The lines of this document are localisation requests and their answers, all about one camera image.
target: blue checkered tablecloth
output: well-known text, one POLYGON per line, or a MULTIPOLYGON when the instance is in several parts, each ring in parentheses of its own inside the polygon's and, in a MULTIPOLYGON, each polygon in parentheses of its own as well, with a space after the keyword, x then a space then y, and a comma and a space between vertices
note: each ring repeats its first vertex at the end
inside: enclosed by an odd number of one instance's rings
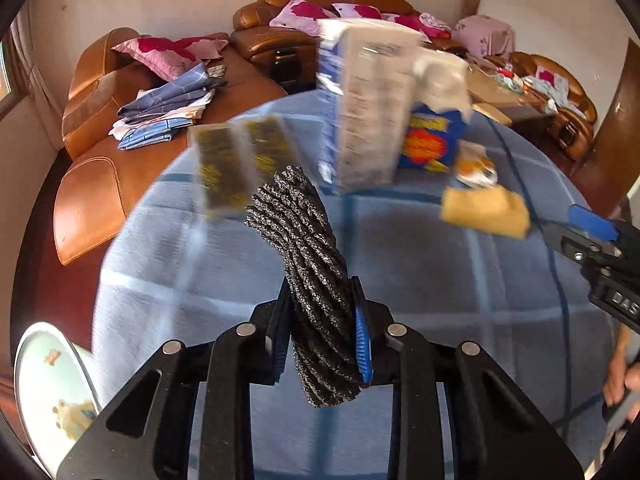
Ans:
MULTIPOLYGON (((318 182, 320 107, 313 91, 245 115, 281 114, 318 182)), ((585 205, 545 155, 512 130, 495 128, 476 114, 464 138, 486 146, 504 187, 524 193, 521 176, 537 218, 566 221, 571 204, 585 205)), ((93 328, 104 403, 167 339, 210 341, 277 296, 280 255, 237 219, 210 223, 199 215, 194 169, 187 150, 148 190, 105 258, 93 328)), ((599 393, 612 322, 588 302, 578 266, 549 251, 537 229, 514 240, 440 221, 439 198, 453 183, 450 174, 401 170, 387 188, 321 195, 338 248, 367 297, 434 342, 479 342, 586 466, 604 436, 599 393)), ((290 356, 277 386, 252 387, 257 477, 386 478, 390 407, 387 387, 338 408, 310 407, 290 356)), ((196 418, 193 470, 198 428, 196 418)))

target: wooden floor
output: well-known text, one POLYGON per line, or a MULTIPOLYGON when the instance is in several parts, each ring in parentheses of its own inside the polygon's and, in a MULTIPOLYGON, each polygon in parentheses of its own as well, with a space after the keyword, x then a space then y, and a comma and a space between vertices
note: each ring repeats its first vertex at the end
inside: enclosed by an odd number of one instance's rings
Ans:
POLYGON ((72 342, 91 348, 91 323, 102 259, 108 243, 64 267, 53 239, 53 206, 71 164, 60 151, 38 195, 16 265, 11 309, 12 355, 34 322, 55 325, 72 342))

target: leather armchair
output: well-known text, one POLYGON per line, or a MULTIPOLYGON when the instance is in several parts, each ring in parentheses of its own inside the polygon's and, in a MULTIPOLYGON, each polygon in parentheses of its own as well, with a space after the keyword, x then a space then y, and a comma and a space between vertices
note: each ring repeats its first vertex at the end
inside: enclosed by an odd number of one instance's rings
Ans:
MULTIPOLYGON (((78 61, 63 119, 63 139, 74 160, 62 178, 54 206, 58 257, 67 265, 113 238, 164 168, 188 146, 187 136, 130 151, 109 136, 120 106, 141 89, 164 83, 151 70, 111 50, 139 34, 119 28, 89 46, 78 61)), ((213 38, 228 40, 224 33, 213 38)), ((286 92, 231 47, 222 51, 227 85, 216 91, 202 123, 230 119, 286 92)))
MULTIPOLYGON (((270 27, 275 18, 290 0, 257 0, 238 9, 234 14, 235 32, 231 34, 231 45, 242 57, 251 62, 261 72, 270 74, 276 52, 281 48, 292 48, 300 60, 302 70, 300 82, 314 85, 316 81, 316 51, 318 38, 291 28, 270 27)), ((380 12, 393 14, 419 14, 405 0, 308 0, 316 5, 331 9, 334 3, 363 4, 377 7, 380 12)), ((439 50, 448 52, 465 51, 463 46, 452 40, 433 40, 439 50)))
MULTIPOLYGON (((504 67, 507 63, 498 56, 486 56, 485 59, 500 67, 504 67)), ((586 116, 586 120, 573 110, 559 107, 548 134, 570 160, 574 162, 581 160, 593 142, 593 126, 598 120, 596 107, 582 85, 567 69, 548 57, 513 52, 509 61, 513 65, 513 71, 520 77, 535 76, 540 66, 567 79, 568 100, 586 116)))

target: white box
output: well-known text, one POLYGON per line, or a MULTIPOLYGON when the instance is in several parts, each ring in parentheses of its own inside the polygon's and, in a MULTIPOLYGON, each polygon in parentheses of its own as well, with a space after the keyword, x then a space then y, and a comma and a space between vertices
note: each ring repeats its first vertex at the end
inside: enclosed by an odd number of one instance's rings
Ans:
POLYGON ((331 189, 394 178, 413 104, 422 35, 382 20, 319 20, 318 88, 325 124, 318 170, 331 189))

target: curtain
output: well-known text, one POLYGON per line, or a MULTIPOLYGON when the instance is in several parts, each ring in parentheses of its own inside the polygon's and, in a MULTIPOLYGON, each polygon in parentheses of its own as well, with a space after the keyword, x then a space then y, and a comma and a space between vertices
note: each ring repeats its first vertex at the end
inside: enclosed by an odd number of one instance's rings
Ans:
POLYGON ((33 99, 40 122, 42 122, 53 147, 59 150, 62 148, 62 108, 53 97, 33 58, 28 0, 15 17, 10 30, 15 47, 15 57, 17 57, 16 61, 22 69, 27 90, 33 99))

